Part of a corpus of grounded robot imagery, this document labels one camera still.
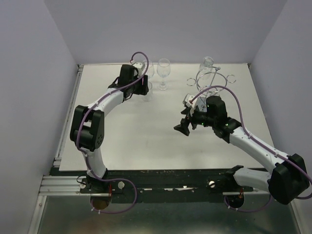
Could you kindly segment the clear wine glass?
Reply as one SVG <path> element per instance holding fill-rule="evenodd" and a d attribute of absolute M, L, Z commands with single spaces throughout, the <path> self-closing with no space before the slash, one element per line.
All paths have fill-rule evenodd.
<path fill-rule="evenodd" d="M 147 68 L 146 75 L 148 76 L 148 80 L 150 80 L 155 74 L 154 64 L 152 61 L 146 59 L 143 62 Z"/>

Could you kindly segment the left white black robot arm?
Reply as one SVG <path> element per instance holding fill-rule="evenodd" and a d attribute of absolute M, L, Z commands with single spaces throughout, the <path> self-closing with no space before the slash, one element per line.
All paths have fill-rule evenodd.
<path fill-rule="evenodd" d="M 148 65 L 135 62 L 121 66 L 119 76 L 108 86 L 105 94 L 93 103 L 78 105 L 74 110 L 70 140 L 84 156 L 87 175 L 92 177 L 91 186 L 98 192 L 108 187 L 105 178 L 107 168 L 103 163 L 100 147 L 104 141 L 105 117 L 132 95 L 147 95 Z"/>

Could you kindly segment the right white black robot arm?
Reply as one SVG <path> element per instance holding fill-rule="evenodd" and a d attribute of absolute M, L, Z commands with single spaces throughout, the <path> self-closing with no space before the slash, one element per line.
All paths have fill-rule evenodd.
<path fill-rule="evenodd" d="M 225 102 L 219 96 L 206 99 L 187 94 L 183 100 L 185 117 L 174 129 L 188 136 L 189 127 L 198 125 L 212 128 L 214 134 L 228 144 L 238 147 L 258 161 L 265 171 L 244 166 L 231 168 L 223 186 L 230 191 L 247 186 L 268 192 L 276 201 L 287 205 L 308 189 L 304 159 L 281 152 L 255 137 L 243 127 L 243 123 L 227 115 Z"/>

